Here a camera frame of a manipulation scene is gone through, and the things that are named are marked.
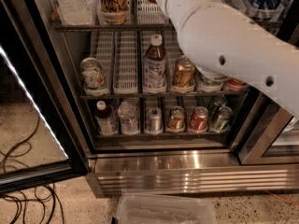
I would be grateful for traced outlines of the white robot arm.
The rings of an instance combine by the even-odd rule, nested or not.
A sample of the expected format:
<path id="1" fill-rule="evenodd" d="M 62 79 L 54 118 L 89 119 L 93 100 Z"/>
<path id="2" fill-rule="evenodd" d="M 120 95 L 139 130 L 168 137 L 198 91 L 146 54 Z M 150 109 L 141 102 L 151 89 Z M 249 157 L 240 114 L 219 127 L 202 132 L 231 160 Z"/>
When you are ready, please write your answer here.
<path id="1" fill-rule="evenodd" d="M 299 50 L 221 0 L 156 0 L 196 65 L 241 80 L 299 117 Z"/>

